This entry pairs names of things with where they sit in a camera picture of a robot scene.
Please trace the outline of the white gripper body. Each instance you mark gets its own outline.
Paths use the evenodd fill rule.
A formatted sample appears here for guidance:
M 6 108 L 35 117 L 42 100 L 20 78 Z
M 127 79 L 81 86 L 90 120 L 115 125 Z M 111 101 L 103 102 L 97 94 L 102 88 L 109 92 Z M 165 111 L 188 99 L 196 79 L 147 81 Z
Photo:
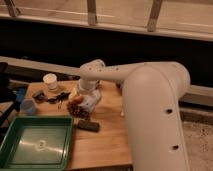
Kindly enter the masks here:
M 93 93 L 99 85 L 97 80 L 88 81 L 84 79 L 80 79 L 77 83 L 77 92 L 79 94 L 91 94 Z

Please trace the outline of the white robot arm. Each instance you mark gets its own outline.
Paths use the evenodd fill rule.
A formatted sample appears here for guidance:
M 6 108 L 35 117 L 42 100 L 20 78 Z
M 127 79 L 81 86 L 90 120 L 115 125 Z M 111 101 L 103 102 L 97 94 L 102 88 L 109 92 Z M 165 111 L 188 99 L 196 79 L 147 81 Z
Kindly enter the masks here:
M 79 68 L 84 80 L 121 83 L 134 171 L 190 171 L 178 101 L 190 87 L 177 62 L 143 62 Z

